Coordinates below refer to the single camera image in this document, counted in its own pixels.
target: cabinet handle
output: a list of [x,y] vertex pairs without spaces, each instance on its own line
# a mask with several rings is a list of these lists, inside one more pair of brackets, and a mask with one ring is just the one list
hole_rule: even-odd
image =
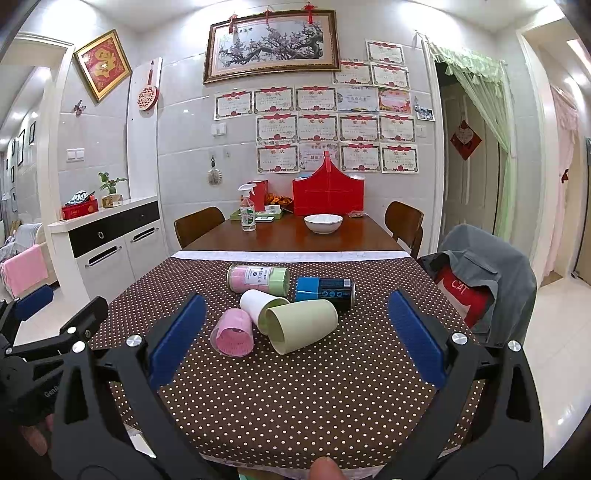
[[98,260],[95,260],[92,263],[87,263],[84,268],[89,268],[89,267],[94,267],[97,263],[102,262],[105,258],[109,258],[111,255],[115,255],[119,250],[121,250],[123,247],[122,246],[118,246],[117,250],[113,250],[110,254],[105,255],[104,257],[99,258]]
[[146,238],[147,236],[152,235],[152,233],[157,232],[158,230],[160,230],[159,227],[156,228],[151,228],[150,230],[146,230],[145,232],[140,233],[139,235],[137,235],[136,237],[133,238],[132,241],[130,241],[130,244],[134,244],[136,242],[139,242],[140,240],[143,240],[144,238]]

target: pink cup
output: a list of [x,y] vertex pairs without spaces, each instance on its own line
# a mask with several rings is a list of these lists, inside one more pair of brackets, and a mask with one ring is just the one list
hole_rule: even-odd
[[244,310],[229,309],[215,326],[209,338],[212,347],[224,355],[240,357],[252,352],[252,320]]

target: screw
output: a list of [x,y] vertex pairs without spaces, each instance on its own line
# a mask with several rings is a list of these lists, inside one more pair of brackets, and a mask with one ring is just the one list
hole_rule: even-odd
[[468,337],[463,333],[456,332],[452,335],[452,342],[458,345],[466,345],[468,343]]
[[86,348],[86,344],[81,341],[78,341],[74,345],[72,345],[72,351],[74,353],[80,353],[80,352],[84,351],[85,348]]
[[127,346],[138,346],[140,343],[142,343],[142,337],[139,335],[132,335],[127,338],[125,343],[127,343]]
[[509,350],[513,350],[514,352],[519,352],[519,350],[521,350],[521,344],[517,340],[509,340],[507,347],[509,347]]

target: white bowl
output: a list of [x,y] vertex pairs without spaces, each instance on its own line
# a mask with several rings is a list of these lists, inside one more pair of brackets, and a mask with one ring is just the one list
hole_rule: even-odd
[[343,223],[343,217],[321,213],[319,215],[308,215],[304,217],[304,221],[314,233],[332,233]]

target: pink curtain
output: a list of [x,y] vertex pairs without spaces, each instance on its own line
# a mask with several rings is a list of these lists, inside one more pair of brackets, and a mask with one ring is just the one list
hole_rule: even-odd
[[554,107],[556,109],[556,120],[558,122],[558,169],[560,173],[556,181],[558,182],[558,205],[556,207],[556,219],[554,221],[554,231],[552,233],[552,243],[550,253],[546,261],[544,275],[548,275],[554,270],[558,248],[562,238],[562,229],[564,226],[564,213],[566,211],[566,189],[570,164],[573,162],[575,135],[579,128],[579,114],[576,108],[570,106],[567,101],[552,88],[552,97],[554,98]]

